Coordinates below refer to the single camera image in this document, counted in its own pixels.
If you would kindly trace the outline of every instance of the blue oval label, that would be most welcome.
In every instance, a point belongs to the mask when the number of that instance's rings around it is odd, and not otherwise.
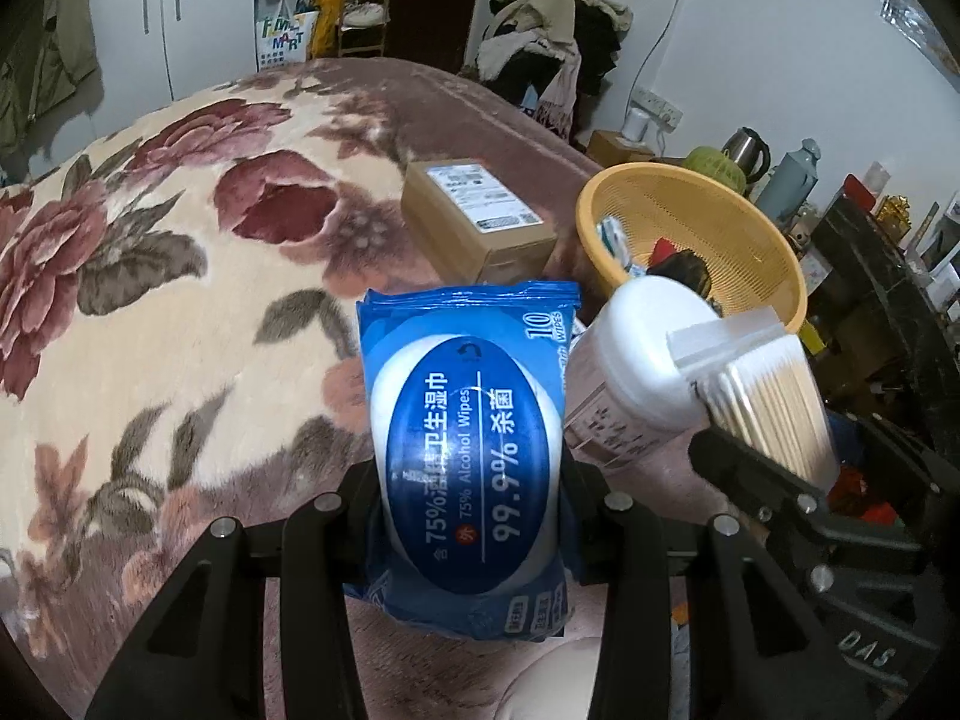
[[[386,479],[397,536],[426,579],[479,594],[514,575],[550,488],[541,406],[514,359],[471,336],[427,352],[392,411]]]

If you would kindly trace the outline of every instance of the basket rim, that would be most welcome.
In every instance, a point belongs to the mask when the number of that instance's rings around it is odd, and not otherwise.
[[[592,215],[592,199],[599,186],[608,178],[611,178],[612,176],[615,176],[621,172],[644,173],[645,175],[666,175],[673,177],[682,176],[685,180],[690,180],[692,178],[694,183],[699,182],[709,185],[712,189],[722,190],[722,193],[726,194],[729,199],[743,208],[747,214],[752,214],[762,226],[767,228],[767,231],[771,234],[773,240],[775,241],[775,246],[781,251],[781,254],[784,255],[784,258],[790,264],[791,272],[797,283],[800,301],[797,305],[796,312],[793,314],[793,317],[791,317],[789,322],[784,322],[784,326],[789,333],[796,333],[800,330],[800,327],[803,325],[803,321],[806,319],[808,295],[806,294],[803,271],[800,269],[800,261],[793,253],[789,243],[786,242],[784,235],[781,234],[779,229],[776,229],[776,225],[774,225],[769,218],[766,218],[766,215],[764,215],[760,209],[755,207],[755,205],[752,205],[752,203],[748,202],[746,199],[744,199],[744,197],[736,194],[735,191],[724,186],[719,181],[715,181],[707,175],[702,175],[702,173],[694,172],[694,170],[688,170],[686,167],[664,165],[656,162],[628,162],[623,165],[607,167],[606,170],[600,170],[597,175],[594,175],[594,177],[587,181],[587,184],[584,185],[584,188],[582,191],[580,191],[580,196],[577,199],[577,233],[580,236],[584,250],[587,252],[587,257],[589,257],[589,260],[592,262],[594,268],[597,269],[598,275],[601,279],[603,279],[608,285],[612,285],[613,289],[616,289],[621,284],[625,284],[629,278],[629,276],[626,274],[626,271],[621,269],[621,267],[617,264],[617,261],[613,259],[613,255],[607,251],[606,247],[603,245],[603,242],[600,241],[600,237],[596,232],[596,221],[593,219]]]

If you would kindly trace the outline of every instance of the wet wipes packet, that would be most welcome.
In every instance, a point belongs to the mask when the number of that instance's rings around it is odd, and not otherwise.
[[[579,304],[576,284],[547,281],[357,304],[383,501],[357,595],[474,640],[563,627],[563,375]]]

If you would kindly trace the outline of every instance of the red circle logo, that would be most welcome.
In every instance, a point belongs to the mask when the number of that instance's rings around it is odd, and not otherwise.
[[[461,525],[457,528],[453,538],[457,539],[458,544],[472,544],[477,541],[477,528],[469,524]]]

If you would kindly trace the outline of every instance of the small cardboard box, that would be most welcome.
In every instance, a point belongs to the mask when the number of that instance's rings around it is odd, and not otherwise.
[[[628,141],[619,132],[595,129],[590,135],[587,156],[600,167],[613,167],[625,162],[647,162],[654,152],[643,143]]]
[[[400,207],[414,243],[450,285],[540,278],[557,242],[476,160],[411,163]]]

